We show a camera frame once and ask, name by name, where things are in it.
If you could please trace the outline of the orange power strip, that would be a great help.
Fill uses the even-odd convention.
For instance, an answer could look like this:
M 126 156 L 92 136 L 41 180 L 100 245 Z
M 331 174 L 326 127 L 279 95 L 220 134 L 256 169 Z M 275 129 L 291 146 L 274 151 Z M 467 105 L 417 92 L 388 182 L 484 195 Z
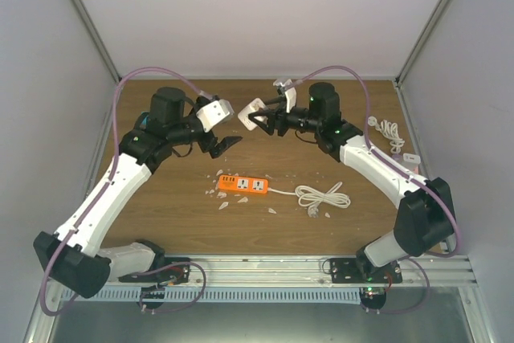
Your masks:
M 222 174 L 218 178 L 218 188 L 239 194 L 266 194 L 268 192 L 268 180 Z

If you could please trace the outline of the blue plug adapter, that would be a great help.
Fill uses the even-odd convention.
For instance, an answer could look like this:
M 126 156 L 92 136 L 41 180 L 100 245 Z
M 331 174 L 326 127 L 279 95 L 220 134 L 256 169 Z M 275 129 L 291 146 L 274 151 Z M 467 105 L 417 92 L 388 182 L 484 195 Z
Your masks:
M 139 128 L 144 129 L 147 125 L 148 115 L 142 114 L 140 116 Z

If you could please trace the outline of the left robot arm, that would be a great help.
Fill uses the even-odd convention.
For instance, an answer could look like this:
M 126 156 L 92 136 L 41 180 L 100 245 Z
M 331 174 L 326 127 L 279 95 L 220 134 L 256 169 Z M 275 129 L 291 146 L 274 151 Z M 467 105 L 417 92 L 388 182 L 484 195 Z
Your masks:
M 45 281 L 55 280 L 83 298 L 124 276 L 155 282 L 165 274 L 164 252 L 148 241 L 102 248 L 117 216 L 178 146 L 197 144 L 211 158 L 220 157 L 241 138 L 218 139 L 213 129 L 234 115 L 230 102 L 214 96 L 191 100 L 179 88 L 159 88 L 149 110 L 116 141 L 112 161 L 93 191 L 54 233 L 33 242 Z

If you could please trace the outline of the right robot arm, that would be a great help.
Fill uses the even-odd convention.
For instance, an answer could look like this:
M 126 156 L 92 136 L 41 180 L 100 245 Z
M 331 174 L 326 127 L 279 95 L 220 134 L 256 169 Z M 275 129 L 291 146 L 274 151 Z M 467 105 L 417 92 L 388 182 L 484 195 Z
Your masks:
M 364 131 L 343 118 L 332 84 L 312 84 L 306 108 L 297 106 L 294 88 L 276 87 L 276 98 L 267 102 L 257 98 L 240 111 L 243 125 L 281 137 L 289 130 L 312 133 L 322 152 L 365 177 L 398 211 L 392 231 L 357 251 L 359 279 L 372 283 L 393 261 L 423 255 L 456 235 L 449 185 L 441 178 L 429 180 L 412 172 L 372 144 Z

